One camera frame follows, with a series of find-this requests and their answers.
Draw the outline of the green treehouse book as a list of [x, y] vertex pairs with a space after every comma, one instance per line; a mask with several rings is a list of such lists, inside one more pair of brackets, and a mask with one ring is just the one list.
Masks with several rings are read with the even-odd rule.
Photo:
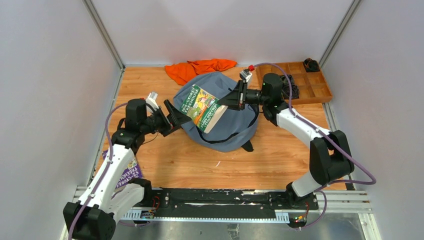
[[183, 99], [179, 111], [190, 117], [203, 133], [208, 134], [227, 110], [226, 105], [218, 104], [218, 98], [193, 84]]

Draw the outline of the blue grey backpack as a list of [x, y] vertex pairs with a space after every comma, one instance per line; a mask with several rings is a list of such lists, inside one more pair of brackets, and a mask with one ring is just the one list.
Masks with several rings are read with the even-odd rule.
[[[193, 85], [199, 86], [220, 99], [236, 86], [236, 82], [221, 72], [198, 75], [185, 84], [173, 97], [173, 103], [177, 109], [183, 106], [183, 102], [189, 96]], [[201, 146], [223, 153], [237, 149], [252, 152], [251, 138], [257, 130], [258, 117], [259, 107], [254, 104], [247, 104], [246, 108], [241, 111], [226, 110], [208, 133], [203, 132], [192, 121], [184, 123], [182, 128], [191, 140]]]

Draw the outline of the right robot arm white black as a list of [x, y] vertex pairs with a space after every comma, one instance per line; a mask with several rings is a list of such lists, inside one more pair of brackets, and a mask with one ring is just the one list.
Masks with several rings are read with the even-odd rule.
[[303, 205], [313, 192], [349, 175], [355, 169], [346, 135], [329, 131], [303, 118], [283, 98], [284, 82], [275, 73], [267, 73], [260, 90], [249, 89], [247, 80], [239, 80], [234, 89], [218, 103], [241, 111], [246, 105], [261, 105], [265, 118], [289, 131], [309, 149], [309, 170], [286, 186], [285, 201], [292, 209]]

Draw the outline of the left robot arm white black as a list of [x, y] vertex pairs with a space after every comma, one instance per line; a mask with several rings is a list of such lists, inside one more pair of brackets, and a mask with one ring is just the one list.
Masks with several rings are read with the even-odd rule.
[[166, 137], [191, 121], [169, 100], [163, 103], [168, 115], [152, 101], [131, 99], [123, 104], [125, 118], [114, 134], [108, 130], [109, 123], [105, 123], [109, 145], [106, 157], [85, 192], [63, 209], [69, 240], [110, 240], [121, 218], [134, 205], [138, 203], [146, 207], [152, 203], [153, 190], [149, 180], [132, 178], [120, 191], [116, 191], [116, 186], [146, 135], [160, 133]]

